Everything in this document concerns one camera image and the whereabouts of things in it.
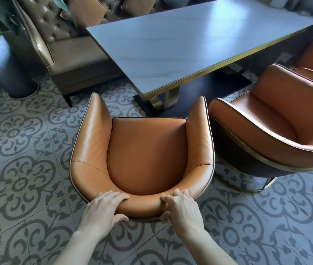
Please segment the forearm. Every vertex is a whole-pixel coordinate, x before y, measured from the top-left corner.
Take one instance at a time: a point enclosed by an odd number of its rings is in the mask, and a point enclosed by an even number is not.
[[[101,238],[92,237],[82,231],[72,234],[67,246],[55,261],[54,265],[86,265]]]
[[[237,265],[205,230],[194,232],[182,241],[198,265]]]

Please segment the orange pillow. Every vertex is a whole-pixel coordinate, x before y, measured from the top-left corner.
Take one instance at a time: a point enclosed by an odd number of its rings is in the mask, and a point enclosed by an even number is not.
[[[99,0],[69,0],[68,9],[81,28],[99,25],[107,12],[107,8]],[[65,10],[62,11],[61,17],[73,21]]]
[[[148,15],[157,0],[125,0],[121,9],[133,17]]]

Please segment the gray planter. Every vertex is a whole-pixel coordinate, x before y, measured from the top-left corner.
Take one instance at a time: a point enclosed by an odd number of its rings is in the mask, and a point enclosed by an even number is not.
[[[11,98],[26,98],[38,90],[38,85],[19,65],[3,36],[0,36],[0,88]]]

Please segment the person's left arm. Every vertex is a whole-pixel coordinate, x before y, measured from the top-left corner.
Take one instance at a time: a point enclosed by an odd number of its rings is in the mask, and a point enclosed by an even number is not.
[[[67,246],[53,265],[88,264],[96,245],[105,238],[120,221],[128,221],[123,214],[114,215],[117,206],[129,198],[120,192],[100,193],[91,201],[82,216],[81,222]]]

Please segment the tufted backrest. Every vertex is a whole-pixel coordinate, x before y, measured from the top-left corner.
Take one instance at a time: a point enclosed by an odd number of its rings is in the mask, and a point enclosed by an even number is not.
[[[62,9],[52,0],[17,0],[25,13],[31,18],[45,43],[53,43],[86,35],[83,30],[77,29],[73,23],[60,16]],[[124,0],[100,0],[108,11],[101,23],[126,19],[129,15],[121,10]],[[157,0],[150,13],[165,10],[161,0]]]

